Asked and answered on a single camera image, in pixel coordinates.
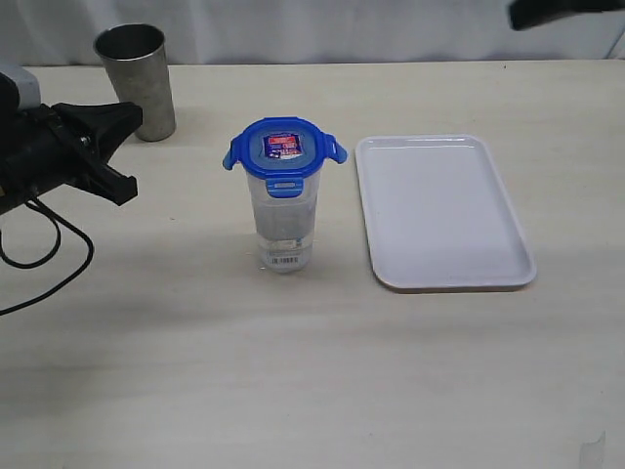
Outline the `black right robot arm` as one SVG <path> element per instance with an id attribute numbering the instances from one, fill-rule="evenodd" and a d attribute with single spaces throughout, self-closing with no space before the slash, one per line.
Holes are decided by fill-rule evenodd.
<path id="1" fill-rule="evenodd" d="M 624 0 L 516 0 L 508 6 L 512 30 L 522 31 L 583 14 L 624 10 Z"/>

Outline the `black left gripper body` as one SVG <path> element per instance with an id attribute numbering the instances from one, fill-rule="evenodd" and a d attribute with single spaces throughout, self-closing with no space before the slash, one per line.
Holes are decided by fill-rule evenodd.
<path id="1" fill-rule="evenodd" d="M 81 139 L 52 106 L 1 113 L 1 213 L 62 185 L 73 187 L 79 169 L 73 142 Z"/>

